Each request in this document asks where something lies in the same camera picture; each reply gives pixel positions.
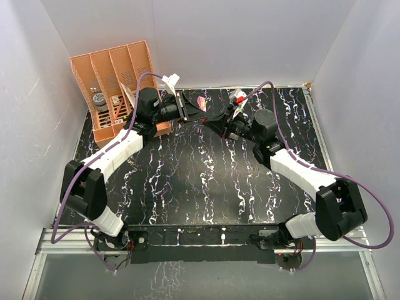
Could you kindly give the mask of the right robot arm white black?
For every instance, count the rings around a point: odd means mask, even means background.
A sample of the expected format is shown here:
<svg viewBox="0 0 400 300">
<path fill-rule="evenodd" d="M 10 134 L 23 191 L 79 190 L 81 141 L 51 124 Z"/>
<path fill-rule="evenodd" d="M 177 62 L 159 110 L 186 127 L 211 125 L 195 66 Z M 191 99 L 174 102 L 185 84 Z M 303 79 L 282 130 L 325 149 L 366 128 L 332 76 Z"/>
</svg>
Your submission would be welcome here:
<svg viewBox="0 0 400 300">
<path fill-rule="evenodd" d="M 290 217 L 274 235 L 286 248 L 293 248 L 306 236 L 324 236 L 336 241 L 364 224 L 368 215 L 357 185 L 339 176 L 307 166 L 287 150 L 278 138 L 275 115 L 267 109 L 256 111 L 252 120 L 234 105 L 219 116 L 207 118 L 204 126 L 221 138 L 244 138 L 254 143 L 257 162 L 289 179 L 315 202 L 315 211 Z"/>
</svg>

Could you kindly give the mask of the white paper card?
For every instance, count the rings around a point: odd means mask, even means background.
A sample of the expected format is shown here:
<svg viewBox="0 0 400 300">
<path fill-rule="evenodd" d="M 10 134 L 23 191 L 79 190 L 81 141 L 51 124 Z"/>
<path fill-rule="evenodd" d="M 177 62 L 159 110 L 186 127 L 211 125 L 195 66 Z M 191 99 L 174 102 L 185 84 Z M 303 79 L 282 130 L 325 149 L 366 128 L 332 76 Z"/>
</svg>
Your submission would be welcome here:
<svg viewBox="0 0 400 300">
<path fill-rule="evenodd" d="M 120 83 L 122 87 L 122 91 L 124 93 L 124 96 L 126 98 L 126 101 L 130 103 L 132 108 L 135 108 L 135 103 L 136 103 L 136 92 L 132 91 L 128 86 L 126 86 L 123 83 Z"/>
</svg>

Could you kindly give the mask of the small beige box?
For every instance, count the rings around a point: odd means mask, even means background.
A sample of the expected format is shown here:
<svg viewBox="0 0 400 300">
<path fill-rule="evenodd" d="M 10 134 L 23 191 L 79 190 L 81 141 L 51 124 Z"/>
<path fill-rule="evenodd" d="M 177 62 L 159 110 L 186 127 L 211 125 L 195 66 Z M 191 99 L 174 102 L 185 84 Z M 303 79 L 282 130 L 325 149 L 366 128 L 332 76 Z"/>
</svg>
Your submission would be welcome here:
<svg viewBox="0 0 400 300">
<path fill-rule="evenodd" d="M 123 100 L 122 96 L 114 95 L 111 97 L 113 106 L 119 106 L 122 100 Z"/>
</svg>

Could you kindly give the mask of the pink strap keyring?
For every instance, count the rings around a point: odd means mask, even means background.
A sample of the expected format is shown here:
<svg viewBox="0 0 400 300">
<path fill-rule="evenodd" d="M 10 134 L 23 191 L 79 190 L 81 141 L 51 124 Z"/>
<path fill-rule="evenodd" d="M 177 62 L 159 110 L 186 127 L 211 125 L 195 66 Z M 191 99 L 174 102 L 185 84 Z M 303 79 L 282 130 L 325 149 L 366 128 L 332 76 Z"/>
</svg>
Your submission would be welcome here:
<svg viewBox="0 0 400 300">
<path fill-rule="evenodd" d="M 206 112 L 207 111 L 207 101 L 206 98 L 202 97 L 202 96 L 198 96 L 197 97 L 197 104 L 199 106 L 199 108 Z"/>
</svg>

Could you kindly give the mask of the orange plastic file organizer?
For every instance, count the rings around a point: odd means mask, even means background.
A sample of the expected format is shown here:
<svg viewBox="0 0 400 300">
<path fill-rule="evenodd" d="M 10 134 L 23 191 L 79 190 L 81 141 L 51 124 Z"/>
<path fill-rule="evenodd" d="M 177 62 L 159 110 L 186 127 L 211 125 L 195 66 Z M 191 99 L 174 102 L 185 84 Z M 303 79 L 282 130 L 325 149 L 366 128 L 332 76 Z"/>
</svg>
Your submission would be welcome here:
<svg viewBox="0 0 400 300">
<path fill-rule="evenodd" d="M 151 54 L 146 41 L 90 52 L 71 58 L 71 69 L 91 114 L 94 141 L 103 148 L 126 123 L 133 111 L 126 101 L 120 83 L 136 92 L 140 75 L 153 71 Z M 99 112 L 93 96 L 103 93 L 108 111 Z M 113 106 L 111 97 L 122 96 L 119 106 Z"/>
</svg>

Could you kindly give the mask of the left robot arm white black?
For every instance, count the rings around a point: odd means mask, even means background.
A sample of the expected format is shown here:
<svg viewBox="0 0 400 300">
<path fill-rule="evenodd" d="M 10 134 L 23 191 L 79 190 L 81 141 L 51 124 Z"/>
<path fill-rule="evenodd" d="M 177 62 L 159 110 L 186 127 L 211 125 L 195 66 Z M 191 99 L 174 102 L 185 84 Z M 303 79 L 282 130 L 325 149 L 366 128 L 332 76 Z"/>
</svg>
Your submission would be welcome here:
<svg viewBox="0 0 400 300">
<path fill-rule="evenodd" d="M 69 208 L 88 220 L 95 228 L 95 236 L 108 246 L 125 248 L 129 242 L 128 227 L 108 206 L 109 177 L 156 135 L 159 123 L 175 119 L 188 123 L 205 117 L 205 111 L 183 94 L 166 94 L 161 99 L 156 89 L 141 89 L 134 100 L 134 110 L 119 134 L 92 156 L 66 165 L 60 208 Z"/>
</svg>

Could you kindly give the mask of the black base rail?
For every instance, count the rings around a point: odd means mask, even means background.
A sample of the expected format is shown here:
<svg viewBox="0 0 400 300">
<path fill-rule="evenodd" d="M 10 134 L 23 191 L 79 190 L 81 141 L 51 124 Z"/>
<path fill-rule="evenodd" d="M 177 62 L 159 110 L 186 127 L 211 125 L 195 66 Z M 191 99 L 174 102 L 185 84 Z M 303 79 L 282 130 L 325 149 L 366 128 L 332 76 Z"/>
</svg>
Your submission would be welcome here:
<svg viewBox="0 0 400 300">
<path fill-rule="evenodd" d="M 130 263 L 275 263 L 278 227 L 265 224 L 129 226 Z"/>
</svg>

